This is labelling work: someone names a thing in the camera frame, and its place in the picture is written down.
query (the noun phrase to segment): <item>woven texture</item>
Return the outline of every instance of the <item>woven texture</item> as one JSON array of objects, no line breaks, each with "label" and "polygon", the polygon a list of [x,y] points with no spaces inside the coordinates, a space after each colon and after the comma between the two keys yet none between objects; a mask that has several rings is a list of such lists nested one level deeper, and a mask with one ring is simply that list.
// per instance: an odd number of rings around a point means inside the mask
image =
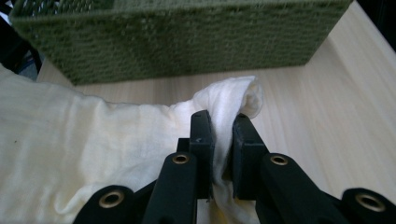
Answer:
[{"label": "woven texture", "polygon": [[74,84],[305,64],[350,0],[20,0],[10,19]]}]

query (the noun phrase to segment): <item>white cloth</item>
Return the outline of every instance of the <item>white cloth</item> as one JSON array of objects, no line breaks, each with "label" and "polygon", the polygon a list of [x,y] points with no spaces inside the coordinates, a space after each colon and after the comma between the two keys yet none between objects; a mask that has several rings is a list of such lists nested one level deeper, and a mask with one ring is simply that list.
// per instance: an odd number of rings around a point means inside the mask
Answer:
[{"label": "white cloth", "polygon": [[199,202],[198,222],[258,223],[253,204],[235,201],[221,176],[233,119],[253,118],[261,106],[255,77],[214,83],[176,105],[129,105],[35,83],[0,65],[0,223],[71,223],[103,187],[143,188],[204,109],[216,137],[215,200]]}]

